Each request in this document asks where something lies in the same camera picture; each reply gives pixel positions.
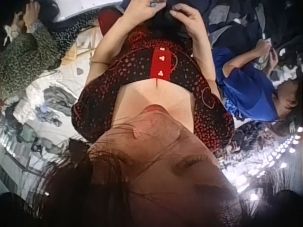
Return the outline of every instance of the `person in blue shirt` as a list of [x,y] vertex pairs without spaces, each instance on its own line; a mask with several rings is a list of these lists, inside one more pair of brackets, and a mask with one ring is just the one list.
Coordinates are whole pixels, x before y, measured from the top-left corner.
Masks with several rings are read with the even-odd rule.
[[[268,64],[260,71],[252,61],[264,55],[268,55]],[[213,58],[225,107],[236,118],[276,122],[302,117],[302,77],[273,86],[268,77],[278,56],[269,41],[261,40],[255,49],[239,56],[228,48],[213,49]]]

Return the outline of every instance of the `clothing pile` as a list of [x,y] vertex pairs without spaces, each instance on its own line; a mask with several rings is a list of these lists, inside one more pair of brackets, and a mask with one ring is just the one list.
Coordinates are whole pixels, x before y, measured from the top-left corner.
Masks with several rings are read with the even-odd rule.
[[236,129],[229,145],[214,152],[220,168],[237,168],[247,163],[261,163],[264,155],[279,146],[278,136],[265,123],[251,121]]

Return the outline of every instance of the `woman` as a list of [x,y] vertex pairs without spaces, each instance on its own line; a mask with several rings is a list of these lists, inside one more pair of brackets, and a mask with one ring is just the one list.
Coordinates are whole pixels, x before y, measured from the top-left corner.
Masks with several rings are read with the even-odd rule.
[[[219,100],[211,48],[205,29],[201,30],[204,26],[200,13],[184,4],[176,5],[170,12],[186,25],[193,39],[193,59],[181,42],[174,43],[162,37],[159,31],[137,27],[164,7],[165,2],[152,8],[148,0],[132,0],[125,14],[102,39],[92,59],[88,84],[73,115],[76,128],[93,144],[74,147],[87,151],[82,158],[63,160],[59,166],[47,171],[46,182],[39,187],[46,196],[34,206],[32,221],[24,219],[23,225],[184,227],[246,224],[247,212],[211,152],[215,147],[225,145],[233,131],[233,123]],[[156,71],[159,77],[170,76],[174,83],[177,76],[187,77],[184,82],[189,81],[192,87],[197,82],[191,92],[196,97],[197,90],[205,94],[203,102],[198,98],[191,99],[191,94],[174,83],[156,78],[152,58],[163,67],[162,73]],[[143,77],[147,73],[154,78]],[[134,80],[134,75],[137,80],[127,84],[128,80]],[[125,78],[124,88],[117,83],[121,78]],[[104,103],[109,96],[118,98],[107,99],[110,102]],[[137,105],[140,110],[132,111]],[[105,115],[108,110],[115,114]],[[100,117],[104,116],[108,118],[101,122]],[[109,117],[114,119],[113,126],[108,124],[112,122]],[[225,128],[214,129],[213,117]],[[119,118],[123,121],[117,125]]]
[[220,101],[206,29],[201,16],[195,17],[198,22],[187,19],[186,24],[193,51],[187,49],[191,40],[171,30],[166,34],[137,26],[151,15],[127,26],[125,15],[116,21],[98,45],[87,84],[73,107],[72,123],[85,139],[94,143],[145,108],[164,108],[210,150],[228,143],[233,120]]
[[[260,71],[252,61],[268,56]],[[235,56],[228,48],[213,50],[216,80],[226,108],[237,118],[262,122],[290,122],[302,118],[302,77],[288,80],[275,88],[269,79],[278,56],[269,41],[259,41],[253,50]]]
[[97,18],[98,9],[77,16],[73,26],[60,32],[48,30],[39,20],[38,2],[27,4],[23,20],[15,15],[19,33],[0,53],[0,98],[17,96],[44,70],[56,64],[74,44],[80,31]]

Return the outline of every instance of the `red and black dress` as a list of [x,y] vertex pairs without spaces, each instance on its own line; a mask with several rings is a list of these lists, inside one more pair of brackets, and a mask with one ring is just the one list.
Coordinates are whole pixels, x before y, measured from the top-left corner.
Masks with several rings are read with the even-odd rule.
[[76,131],[89,142],[95,142],[111,127],[120,87],[157,78],[194,95],[194,134],[211,151],[225,147],[234,132],[233,117],[211,93],[186,46],[185,40],[183,44],[174,42],[144,26],[134,29],[108,70],[85,86],[73,106],[72,124]]

